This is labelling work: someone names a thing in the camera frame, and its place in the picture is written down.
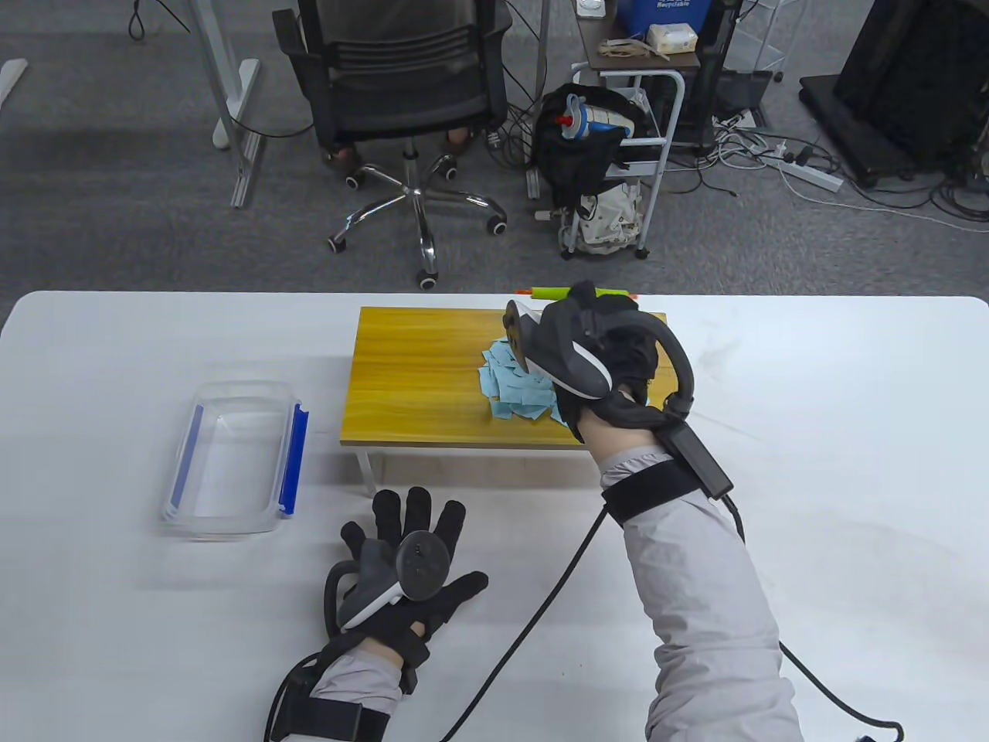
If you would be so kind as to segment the person's right hand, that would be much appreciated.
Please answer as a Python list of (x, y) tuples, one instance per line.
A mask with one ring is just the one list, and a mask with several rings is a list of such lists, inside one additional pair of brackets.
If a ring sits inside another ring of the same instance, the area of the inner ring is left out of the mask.
[(658, 367), (656, 339), (639, 326), (615, 325), (611, 319), (641, 314), (638, 304), (627, 294), (598, 294), (590, 281), (580, 281), (569, 289), (565, 300), (555, 301), (541, 314), (550, 339), (565, 347), (564, 356), (543, 365), (553, 380), (559, 416), (578, 442), (583, 442), (579, 422), (587, 411), (618, 427), (603, 399), (583, 395), (590, 386), (586, 374), (610, 378), (607, 393), (622, 393), (639, 405), (647, 405), (647, 386)]

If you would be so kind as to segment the person's left hand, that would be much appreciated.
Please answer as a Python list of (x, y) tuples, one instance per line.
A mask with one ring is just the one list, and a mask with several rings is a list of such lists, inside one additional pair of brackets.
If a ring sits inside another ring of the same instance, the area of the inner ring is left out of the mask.
[[(430, 492), (419, 485), (410, 488), (404, 499), (391, 490), (377, 492), (372, 506), (378, 540), (398, 546), (411, 533), (430, 531), (443, 542), (449, 556), (455, 554), (466, 517), (462, 502), (446, 502), (435, 526), (431, 524)], [(430, 657), (427, 643), (432, 635), (462, 604), (487, 590), (488, 583), (488, 574), (474, 571), (453, 580), (428, 600), (403, 597), (388, 603), (352, 629), (363, 637), (359, 647), (384, 653), (399, 670), (416, 670)]]

